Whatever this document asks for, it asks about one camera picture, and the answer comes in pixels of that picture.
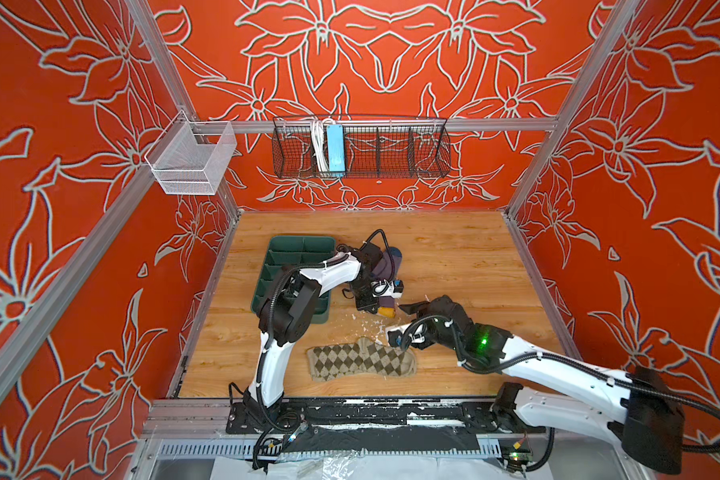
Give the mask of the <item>purple sock with yellow cuff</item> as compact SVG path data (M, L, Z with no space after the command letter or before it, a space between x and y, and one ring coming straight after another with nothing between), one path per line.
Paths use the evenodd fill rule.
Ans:
M382 253L382 259L373 268L371 278L374 282L391 281L397 278L402 265L402 252L396 247L389 247ZM390 296L378 297L377 314L385 318L395 317L396 300Z

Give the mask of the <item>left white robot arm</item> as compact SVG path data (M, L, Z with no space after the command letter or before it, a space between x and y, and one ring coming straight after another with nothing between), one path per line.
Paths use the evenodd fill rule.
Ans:
M397 278L400 259L379 228L358 248L340 244L325 260L280 268L255 311L260 352L253 380L242 394L243 406L254 423L280 431L286 428L278 422L285 373L292 349L311 325L320 297L340 287L358 311L391 313L403 292L403 283Z

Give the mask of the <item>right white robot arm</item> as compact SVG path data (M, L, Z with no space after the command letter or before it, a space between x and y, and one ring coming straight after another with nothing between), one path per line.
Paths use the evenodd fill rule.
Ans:
M681 472L686 453L720 453L720 439L709 445L684 441L685 408L718 421L720 409L671 392L655 370L609 369L551 352L508 330L474 322L448 296L400 309L412 320L388 329L390 346L441 345L471 373L502 374L548 388L541 394L519 382L503 385L492 405L503 429L528 426L589 436L618 445L634 461L667 475Z

